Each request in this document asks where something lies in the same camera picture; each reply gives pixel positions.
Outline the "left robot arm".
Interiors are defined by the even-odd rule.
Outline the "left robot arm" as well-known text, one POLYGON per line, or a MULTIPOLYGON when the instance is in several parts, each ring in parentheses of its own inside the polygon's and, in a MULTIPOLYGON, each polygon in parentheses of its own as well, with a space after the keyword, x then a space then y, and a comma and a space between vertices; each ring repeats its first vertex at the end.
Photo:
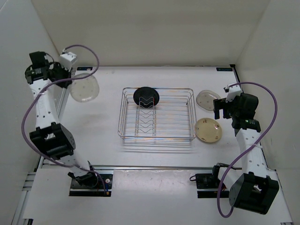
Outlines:
POLYGON ((50 62, 45 52, 30 53, 32 64, 25 70, 25 78, 31 88, 33 97, 37 99, 36 128, 29 137, 33 145, 45 156, 63 165, 68 165, 68 175, 79 185, 95 188, 99 184, 97 174, 87 160, 83 160, 75 153, 75 140, 70 131, 61 123, 57 114, 53 88, 42 89, 54 82, 63 89, 67 89, 72 67, 77 55, 72 52, 63 52, 59 61, 50 62))

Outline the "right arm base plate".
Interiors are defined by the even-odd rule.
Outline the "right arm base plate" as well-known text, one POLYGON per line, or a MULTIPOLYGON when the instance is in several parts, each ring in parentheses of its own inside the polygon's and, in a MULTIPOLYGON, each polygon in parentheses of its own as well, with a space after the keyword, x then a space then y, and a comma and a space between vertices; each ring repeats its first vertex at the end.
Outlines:
POLYGON ((196 173, 189 178, 191 182, 196 183, 197 198, 211 199, 216 198, 220 180, 210 173, 196 173))

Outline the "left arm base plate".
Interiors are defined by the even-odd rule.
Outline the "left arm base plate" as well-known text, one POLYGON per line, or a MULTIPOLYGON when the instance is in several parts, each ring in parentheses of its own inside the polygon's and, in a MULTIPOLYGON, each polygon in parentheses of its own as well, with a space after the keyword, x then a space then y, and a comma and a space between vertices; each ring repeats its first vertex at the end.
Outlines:
POLYGON ((69 189, 69 196, 78 197, 111 197, 113 186, 113 174, 101 173, 104 184, 94 175, 84 175, 82 179, 76 179, 69 172, 68 176, 72 179, 69 189))

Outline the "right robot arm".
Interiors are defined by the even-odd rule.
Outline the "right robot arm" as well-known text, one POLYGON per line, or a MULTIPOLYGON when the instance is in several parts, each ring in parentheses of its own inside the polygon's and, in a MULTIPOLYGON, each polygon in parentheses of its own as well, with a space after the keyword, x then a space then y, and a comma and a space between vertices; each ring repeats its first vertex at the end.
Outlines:
POLYGON ((240 147, 242 171, 238 172, 229 165, 219 165, 219 171, 210 176, 210 181, 215 187, 229 190, 232 208, 265 215, 279 191, 279 183, 270 177, 261 149, 261 128, 254 119, 258 103, 256 96, 240 91, 228 98, 214 100, 215 119, 220 118, 220 110, 223 110, 225 119, 232 119, 240 147))

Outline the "black round plate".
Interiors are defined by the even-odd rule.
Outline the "black round plate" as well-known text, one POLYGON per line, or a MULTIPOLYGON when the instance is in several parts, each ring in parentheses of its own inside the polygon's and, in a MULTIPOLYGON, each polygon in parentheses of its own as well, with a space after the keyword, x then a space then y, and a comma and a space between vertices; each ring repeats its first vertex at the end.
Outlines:
POLYGON ((145 109, 153 108, 159 103, 159 93, 151 87, 140 87, 133 94, 134 102, 145 109))

